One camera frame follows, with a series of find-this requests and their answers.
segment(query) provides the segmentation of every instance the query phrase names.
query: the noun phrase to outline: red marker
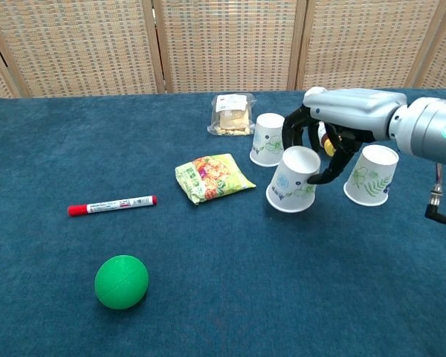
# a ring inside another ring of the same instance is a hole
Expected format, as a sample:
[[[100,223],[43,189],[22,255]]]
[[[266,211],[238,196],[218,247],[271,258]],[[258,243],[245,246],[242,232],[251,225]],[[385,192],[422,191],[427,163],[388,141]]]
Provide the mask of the red marker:
[[[125,208],[135,208],[142,206],[153,206],[157,204],[157,196],[136,197],[134,199],[119,199],[117,201],[91,203],[89,205],[69,206],[70,216],[80,216],[82,214],[106,212],[107,210],[123,210]]]

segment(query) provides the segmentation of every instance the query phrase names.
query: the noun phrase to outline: plastic food package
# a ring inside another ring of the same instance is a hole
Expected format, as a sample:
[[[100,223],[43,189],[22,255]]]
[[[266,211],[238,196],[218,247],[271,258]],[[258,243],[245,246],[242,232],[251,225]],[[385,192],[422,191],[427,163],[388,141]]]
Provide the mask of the plastic food package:
[[[196,205],[256,187],[242,174],[231,154],[203,156],[187,162],[175,168],[175,177]]]
[[[220,94],[212,100],[211,124],[214,135],[250,135],[254,133],[251,108],[256,100],[252,94]]]

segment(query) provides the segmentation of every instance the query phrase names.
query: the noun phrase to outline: colorful snack bag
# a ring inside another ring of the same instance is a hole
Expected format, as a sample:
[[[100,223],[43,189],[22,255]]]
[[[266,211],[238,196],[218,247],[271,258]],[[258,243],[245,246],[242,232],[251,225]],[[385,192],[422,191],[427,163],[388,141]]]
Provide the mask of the colorful snack bag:
[[[196,205],[256,187],[242,174],[231,154],[203,156],[187,162],[175,168],[175,177]]]

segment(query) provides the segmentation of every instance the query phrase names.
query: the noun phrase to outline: paper cup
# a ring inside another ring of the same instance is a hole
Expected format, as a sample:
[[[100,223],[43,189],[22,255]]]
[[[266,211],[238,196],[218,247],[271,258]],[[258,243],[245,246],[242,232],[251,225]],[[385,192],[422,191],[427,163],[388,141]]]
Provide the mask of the paper cup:
[[[379,206],[388,200],[398,154],[382,145],[368,145],[343,186],[343,192],[362,206]]]
[[[319,155],[308,147],[289,147],[282,154],[271,183],[266,189],[270,205],[285,213],[296,213],[311,207],[315,200],[314,184],[307,179],[319,173]]]
[[[279,114],[265,113],[258,116],[254,128],[253,146],[250,159],[263,167],[274,167],[281,161],[282,125],[284,117]]]

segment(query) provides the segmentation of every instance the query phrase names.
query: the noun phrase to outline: metal robot arm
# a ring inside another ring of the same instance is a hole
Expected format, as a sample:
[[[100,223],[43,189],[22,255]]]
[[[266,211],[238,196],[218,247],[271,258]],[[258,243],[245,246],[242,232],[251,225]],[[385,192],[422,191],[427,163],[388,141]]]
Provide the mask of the metal robot arm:
[[[436,212],[442,194],[441,165],[446,164],[446,100],[421,97],[408,106],[402,93],[313,87],[305,93],[302,106],[285,118],[284,149],[303,145],[307,127],[311,147],[318,152],[319,121],[326,126],[335,154],[322,173],[309,178],[309,184],[337,178],[363,143],[393,140],[403,153],[436,163],[436,184],[425,216],[446,224],[446,217]]]

